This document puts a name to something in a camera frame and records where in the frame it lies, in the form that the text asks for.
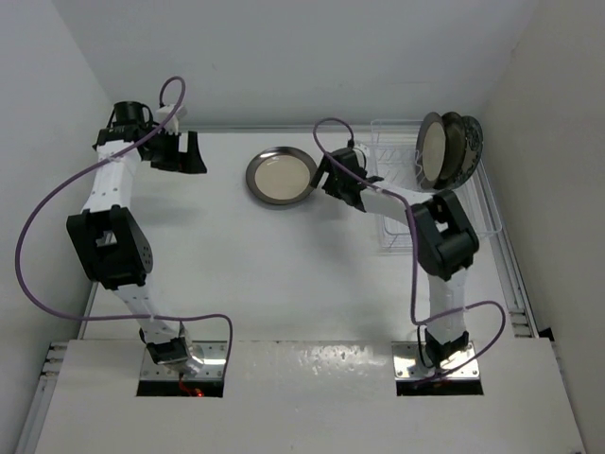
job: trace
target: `plate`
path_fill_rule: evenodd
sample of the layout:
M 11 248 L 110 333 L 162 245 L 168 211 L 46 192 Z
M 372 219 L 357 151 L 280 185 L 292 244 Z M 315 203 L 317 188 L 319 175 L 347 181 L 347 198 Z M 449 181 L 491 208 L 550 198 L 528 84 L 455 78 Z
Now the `plate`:
M 438 113 L 431 112 L 423 120 L 416 141 L 417 179 L 422 189 L 435 186 L 445 159 L 445 127 Z
M 445 158 L 439 180 L 435 183 L 436 189 L 452 186 L 462 169 L 466 154 L 466 133 L 462 117 L 456 112 L 448 112 L 442 119 L 446 137 Z
M 481 154 L 483 154 L 483 130 L 481 124 L 473 116 L 463 116 L 466 135 L 466 154 L 462 168 L 456 176 L 454 187 L 460 187 L 475 173 Z
M 254 197 L 272 205 L 302 201 L 317 165 L 311 156 L 293 147 L 269 148 L 257 154 L 246 169 L 246 185 Z

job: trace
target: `metal plate rim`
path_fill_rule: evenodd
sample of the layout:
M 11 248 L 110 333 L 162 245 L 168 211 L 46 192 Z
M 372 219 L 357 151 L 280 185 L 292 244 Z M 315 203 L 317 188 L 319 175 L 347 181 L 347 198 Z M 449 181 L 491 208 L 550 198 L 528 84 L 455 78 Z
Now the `metal plate rim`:
M 227 357 L 227 342 L 223 340 L 193 340 L 193 343 L 203 352 L 204 366 L 195 376 L 187 376 L 186 380 L 193 381 L 222 381 Z M 147 349 L 144 350 L 139 372 L 139 381 L 178 381 L 179 375 L 161 364 L 155 364 Z
M 462 117 L 462 121 L 464 122 L 464 133 L 465 133 L 465 139 L 466 139 L 466 144 L 465 144 L 465 156 L 464 156 L 464 161 L 462 162 L 462 167 L 460 168 L 459 173 L 456 175 L 455 181 L 454 181 L 454 185 L 453 188 L 456 189 L 457 187 L 462 186 L 463 184 L 465 184 L 475 173 L 476 168 L 479 166 L 479 161 L 481 161 L 481 155 L 483 154 L 483 141 L 484 141 L 484 137 L 483 137 L 483 129 L 481 128 L 481 124 L 479 123 L 479 121 L 470 115 L 464 115 Z M 477 144 L 477 148 L 476 150 L 473 150 L 471 148 L 471 134 L 473 133 L 473 130 L 476 131 L 476 134 L 478 136 L 479 139 L 479 143 Z M 465 165 L 467 165 L 467 160 L 470 159 L 471 154 L 473 154 L 473 161 L 471 161 L 470 165 L 465 169 Z
M 309 185 L 306 187 L 306 189 L 304 189 L 304 191 L 301 194 L 299 194 L 295 198 L 286 199 L 286 200 L 273 199 L 272 197 L 269 197 L 267 194 L 265 194 L 263 191 L 261 191 L 258 188 L 258 186 L 256 185 L 256 181 L 255 181 L 256 170 L 267 159 L 274 158 L 275 156 L 292 156 L 292 157 L 298 159 L 299 161 L 301 161 L 303 164 L 305 164 L 307 169 L 309 170 L 309 182 L 311 182 L 313 175 L 315 175 L 315 172 L 318 169 L 317 164 L 315 163 L 313 158 L 299 148 L 294 148 L 294 147 L 268 148 L 264 151 L 261 151 L 256 156 L 254 156 L 252 158 L 252 160 L 250 161 L 250 163 L 248 164 L 248 167 L 246 168 L 246 185 L 248 186 L 248 189 L 250 190 L 252 195 L 254 197 L 256 197 L 258 200 L 263 201 L 265 203 L 270 203 L 272 205 L 289 205 L 291 203 L 297 203 L 299 201 L 303 201 L 304 199 L 306 199 L 315 189 Z
M 441 118 L 446 137 L 445 159 L 435 186 L 444 189 L 455 182 L 462 169 L 466 156 L 466 128 L 457 112 L 445 113 Z
M 393 366 L 395 381 L 417 381 L 419 379 L 432 376 L 434 369 L 427 370 L 416 362 L 418 342 L 415 341 L 399 341 L 391 344 L 393 354 Z M 441 367 L 445 370 L 456 367 L 459 363 L 467 358 L 475 356 L 475 346 L 469 342 L 467 348 L 463 352 L 456 352 L 449 359 L 441 363 Z M 481 373 L 479 371 L 478 361 L 473 359 L 464 368 L 452 373 L 447 377 L 448 380 L 479 380 Z

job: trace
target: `white table surface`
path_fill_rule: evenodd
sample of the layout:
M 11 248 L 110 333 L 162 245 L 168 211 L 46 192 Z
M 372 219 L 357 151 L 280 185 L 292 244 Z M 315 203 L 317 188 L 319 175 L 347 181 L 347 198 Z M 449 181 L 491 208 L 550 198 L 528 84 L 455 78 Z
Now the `white table surface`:
M 496 344 L 470 396 L 398 397 L 389 342 L 239 341 L 223 398 L 136 397 L 143 352 L 71 341 L 36 452 L 584 452 L 548 340 Z
M 329 149 L 346 134 L 326 132 Z M 369 140 L 368 134 L 359 134 Z M 381 253 L 374 215 L 316 191 L 299 206 L 270 209 L 254 200 L 244 172 L 251 158 L 275 146 L 300 148 L 317 162 L 310 133 L 201 133 L 207 175 L 139 168 L 131 211 L 154 253 L 154 280 L 165 312 L 223 312 L 238 340 L 394 341 L 413 339 L 409 321 L 411 258 Z M 469 272 L 467 303 L 505 303 L 489 241 L 481 241 Z M 421 271 L 419 317 L 428 315 Z M 92 315 L 126 314 L 99 288 Z M 472 339 L 488 340 L 499 314 L 467 314 Z M 189 323 L 195 340 L 224 340 L 223 321 Z M 508 325 L 505 337 L 512 338 Z M 134 321 L 88 323 L 84 339 L 138 339 Z

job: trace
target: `wire rack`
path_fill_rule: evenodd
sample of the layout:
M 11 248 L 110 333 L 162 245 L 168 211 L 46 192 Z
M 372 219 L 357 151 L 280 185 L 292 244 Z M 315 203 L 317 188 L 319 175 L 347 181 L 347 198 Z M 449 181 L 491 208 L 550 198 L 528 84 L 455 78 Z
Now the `wire rack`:
M 372 121 L 369 166 L 373 174 L 383 177 L 389 183 L 413 191 L 434 192 L 421 189 L 418 180 L 422 172 L 416 159 L 416 139 L 420 126 L 420 121 Z M 502 221 L 482 163 L 479 163 L 473 176 L 454 192 L 479 238 L 500 232 Z M 411 249 L 411 237 L 404 224 L 384 216 L 377 216 L 376 221 L 383 249 L 390 252 Z

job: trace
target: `white wall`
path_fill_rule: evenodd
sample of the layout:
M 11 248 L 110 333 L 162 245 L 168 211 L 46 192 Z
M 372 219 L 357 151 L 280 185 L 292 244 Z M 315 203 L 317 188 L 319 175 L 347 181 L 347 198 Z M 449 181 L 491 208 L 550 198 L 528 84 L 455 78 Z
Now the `white wall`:
M 43 314 L 15 279 L 15 242 L 50 189 L 95 160 L 91 144 L 111 105 L 55 8 L 0 3 L 0 453 L 13 452 L 48 343 L 77 333 Z M 27 238 L 26 278 L 54 307 L 79 312 L 87 279 L 65 231 L 87 194 L 76 184 L 51 202 Z
M 258 125 L 477 112 L 536 0 L 54 3 L 112 100 L 178 73 L 188 123 Z
M 483 116 L 532 306 L 590 452 L 605 446 L 605 3 L 543 1 Z

